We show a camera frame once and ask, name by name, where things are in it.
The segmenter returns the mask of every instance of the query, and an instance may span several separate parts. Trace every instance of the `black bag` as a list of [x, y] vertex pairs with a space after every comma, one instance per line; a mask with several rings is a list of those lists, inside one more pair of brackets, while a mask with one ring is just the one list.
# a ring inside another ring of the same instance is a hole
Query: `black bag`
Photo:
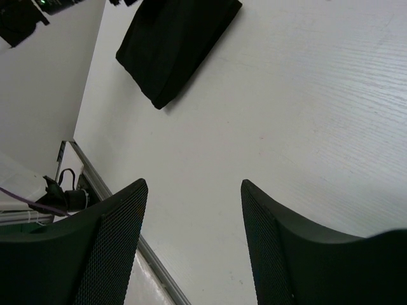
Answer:
[[161, 109], [181, 91], [241, 7], [238, 0], [144, 0], [116, 59]]

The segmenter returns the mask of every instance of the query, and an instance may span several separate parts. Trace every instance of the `white table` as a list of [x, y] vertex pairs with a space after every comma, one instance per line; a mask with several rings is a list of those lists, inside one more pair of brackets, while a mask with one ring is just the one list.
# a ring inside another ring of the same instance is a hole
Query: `white table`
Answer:
[[142, 234], [194, 305], [255, 304], [240, 183], [361, 236], [407, 226], [407, 4], [245, 0], [177, 103], [114, 55], [106, 5], [75, 139], [113, 192], [144, 177]]

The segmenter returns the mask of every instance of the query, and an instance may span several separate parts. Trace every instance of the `black device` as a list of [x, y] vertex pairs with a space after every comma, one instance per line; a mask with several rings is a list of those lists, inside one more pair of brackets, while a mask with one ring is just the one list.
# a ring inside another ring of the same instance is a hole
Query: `black device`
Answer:
[[334, 231], [242, 183], [259, 305], [406, 304], [407, 230], [360, 238]]
[[0, 37], [12, 47], [34, 33], [38, 22], [49, 24], [31, 0], [0, 0]]
[[0, 234], [0, 303], [123, 304], [147, 194], [140, 179], [49, 226]]
[[84, 0], [35, 0], [41, 11], [54, 15]]
[[[40, 199], [38, 199], [36, 203], [40, 203], [47, 207], [56, 208], [62, 213], [66, 213], [82, 211], [98, 202], [97, 200], [95, 200], [96, 198], [94, 196], [91, 196], [89, 194], [88, 188], [76, 189], [74, 182], [72, 183], [72, 189], [70, 191], [63, 191], [60, 185], [62, 183], [62, 179], [64, 178], [64, 171], [62, 171], [62, 174], [60, 175], [58, 182], [54, 181], [53, 179], [47, 176], [44, 176], [47, 185], [45, 189], [46, 194]], [[44, 208], [39, 208], [30, 204], [29, 206], [33, 210], [36, 210], [40, 213], [44, 214], [50, 213], [50, 211], [47, 211]], [[52, 214], [54, 215], [64, 216], [65, 214], [62, 213], [52, 212]]]

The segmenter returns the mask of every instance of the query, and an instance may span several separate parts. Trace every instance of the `floor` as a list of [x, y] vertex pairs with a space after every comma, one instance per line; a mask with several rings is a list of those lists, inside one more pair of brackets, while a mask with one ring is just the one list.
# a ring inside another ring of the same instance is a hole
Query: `floor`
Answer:
[[[74, 149], [67, 142], [64, 155], [60, 164], [60, 170], [72, 168], [77, 177], [83, 170], [83, 164], [76, 155]], [[68, 176], [62, 182], [64, 190], [72, 188], [72, 178]], [[148, 305], [174, 305], [171, 298], [162, 288], [160, 282], [153, 274], [144, 257], [137, 251], [132, 274], [128, 283], [125, 305], [148, 304]]]

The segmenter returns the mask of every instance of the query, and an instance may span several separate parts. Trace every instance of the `metal trim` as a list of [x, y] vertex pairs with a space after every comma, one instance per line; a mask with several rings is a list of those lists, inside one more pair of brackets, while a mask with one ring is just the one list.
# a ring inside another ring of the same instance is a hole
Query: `metal trim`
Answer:
[[[78, 154], [79, 158], [83, 162], [83, 175], [89, 181], [97, 196], [101, 200], [105, 200], [112, 196], [111, 191], [106, 186], [99, 174], [96, 172], [95, 168], [92, 166], [89, 159], [80, 149], [79, 145], [77, 145], [77, 143], [75, 142], [71, 142], [71, 144]], [[147, 244], [146, 240], [141, 235], [139, 238], [137, 249], [145, 258], [148, 265], [153, 270], [154, 274], [161, 282], [162, 287], [167, 291], [173, 302], [176, 305], [191, 305], [182, 290], [178, 287], [177, 283], [174, 281], [169, 272], [165, 269], [164, 265], [161, 263], [161, 261], [158, 259], [151, 247]]]

